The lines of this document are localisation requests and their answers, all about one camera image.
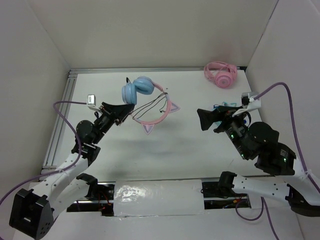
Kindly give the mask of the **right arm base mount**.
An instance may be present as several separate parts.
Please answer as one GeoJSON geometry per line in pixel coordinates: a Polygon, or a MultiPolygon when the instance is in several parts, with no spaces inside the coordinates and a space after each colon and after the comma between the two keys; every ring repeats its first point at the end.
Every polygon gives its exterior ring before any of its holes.
{"type": "Polygon", "coordinates": [[[203,181],[201,193],[203,195],[204,209],[234,209],[250,208],[249,197],[243,193],[234,193],[231,190],[219,188],[218,181],[203,181]]]}

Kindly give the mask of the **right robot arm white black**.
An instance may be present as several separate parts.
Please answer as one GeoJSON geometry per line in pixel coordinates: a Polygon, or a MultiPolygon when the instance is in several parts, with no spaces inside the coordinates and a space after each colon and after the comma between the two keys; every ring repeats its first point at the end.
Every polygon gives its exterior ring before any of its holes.
{"type": "Polygon", "coordinates": [[[278,131],[262,121],[246,121],[251,115],[247,111],[236,114],[241,109],[220,105],[212,111],[199,108],[196,112],[202,131],[207,131],[212,124],[218,122],[214,133],[226,133],[242,159],[255,160],[254,166],[257,169],[272,177],[281,177],[283,183],[248,179],[237,173],[224,171],[218,182],[220,194],[256,194],[288,203],[296,214],[319,217],[320,194],[310,180],[310,175],[304,171],[302,162],[293,150],[279,142],[278,131]]]}

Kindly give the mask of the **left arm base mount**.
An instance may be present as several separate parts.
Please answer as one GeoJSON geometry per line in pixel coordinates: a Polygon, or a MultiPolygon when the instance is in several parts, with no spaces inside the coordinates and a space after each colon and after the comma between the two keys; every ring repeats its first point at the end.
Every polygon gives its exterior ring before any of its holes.
{"type": "Polygon", "coordinates": [[[99,182],[98,190],[92,198],[82,197],[71,204],[68,213],[97,212],[105,217],[114,216],[115,182],[99,182]]]}

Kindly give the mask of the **blue pink cat-ear headphones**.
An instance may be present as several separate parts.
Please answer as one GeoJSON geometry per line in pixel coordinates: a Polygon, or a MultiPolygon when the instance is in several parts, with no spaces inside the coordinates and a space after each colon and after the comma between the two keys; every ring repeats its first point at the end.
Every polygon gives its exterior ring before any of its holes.
{"type": "Polygon", "coordinates": [[[162,86],[146,76],[140,76],[134,81],[130,81],[127,78],[126,84],[121,89],[122,101],[125,104],[134,104],[135,106],[138,104],[138,94],[146,96],[152,95],[155,89],[158,89],[160,94],[155,99],[139,106],[130,114],[132,120],[142,126],[146,135],[149,135],[153,131],[154,127],[164,121],[169,114],[178,112],[180,107],[171,101],[169,93],[166,92],[162,86]],[[159,109],[159,112],[161,113],[160,117],[150,121],[141,120],[144,114],[156,107],[161,101],[164,101],[164,104],[159,109]]]}

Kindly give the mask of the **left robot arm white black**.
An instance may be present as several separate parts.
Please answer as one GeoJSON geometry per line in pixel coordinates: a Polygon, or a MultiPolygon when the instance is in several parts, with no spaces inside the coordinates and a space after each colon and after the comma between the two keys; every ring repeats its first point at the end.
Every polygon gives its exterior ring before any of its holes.
{"type": "Polygon", "coordinates": [[[99,141],[113,125],[121,125],[135,108],[134,104],[112,105],[102,102],[100,107],[89,105],[96,119],[80,121],[71,130],[75,145],[56,170],[44,173],[44,180],[14,196],[9,225],[31,237],[42,239],[55,220],[80,198],[92,200],[99,193],[98,180],[85,171],[100,153],[99,141]]]}

